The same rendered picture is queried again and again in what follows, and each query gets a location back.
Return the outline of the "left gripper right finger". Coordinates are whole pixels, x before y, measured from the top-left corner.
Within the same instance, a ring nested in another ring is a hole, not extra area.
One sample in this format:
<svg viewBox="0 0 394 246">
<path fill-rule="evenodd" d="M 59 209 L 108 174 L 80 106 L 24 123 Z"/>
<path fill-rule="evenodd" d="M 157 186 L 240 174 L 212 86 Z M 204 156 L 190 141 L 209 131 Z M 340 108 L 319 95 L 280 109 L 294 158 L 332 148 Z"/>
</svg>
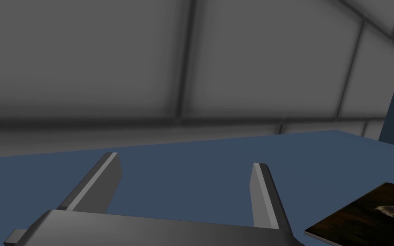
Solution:
<svg viewBox="0 0 394 246">
<path fill-rule="evenodd" d="M 291 226 L 267 164 L 253 163 L 249 188 L 254 227 L 279 229 L 291 234 Z"/>
</svg>

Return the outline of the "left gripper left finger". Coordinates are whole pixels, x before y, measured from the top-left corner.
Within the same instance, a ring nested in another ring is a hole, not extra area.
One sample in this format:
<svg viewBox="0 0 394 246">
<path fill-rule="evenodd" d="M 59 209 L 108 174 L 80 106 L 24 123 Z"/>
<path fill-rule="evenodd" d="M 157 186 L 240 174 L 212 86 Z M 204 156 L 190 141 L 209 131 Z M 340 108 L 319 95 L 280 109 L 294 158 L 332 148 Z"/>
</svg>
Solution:
<svg viewBox="0 0 394 246">
<path fill-rule="evenodd" d="M 58 210 L 106 214 L 119 186 L 119 155 L 107 152 L 58 206 Z"/>
</svg>

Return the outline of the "dark picture on wall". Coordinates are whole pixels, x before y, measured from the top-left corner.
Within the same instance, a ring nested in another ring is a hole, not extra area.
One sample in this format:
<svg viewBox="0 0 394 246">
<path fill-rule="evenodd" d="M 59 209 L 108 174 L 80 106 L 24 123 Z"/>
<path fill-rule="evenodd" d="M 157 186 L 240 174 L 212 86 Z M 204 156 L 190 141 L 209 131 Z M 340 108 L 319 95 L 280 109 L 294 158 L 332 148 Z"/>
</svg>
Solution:
<svg viewBox="0 0 394 246">
<path fill-rule="evenodd" d="M 394 246 L 394 184 L 381 184 L 304 233 L 331 246 Z"/>
</svg>

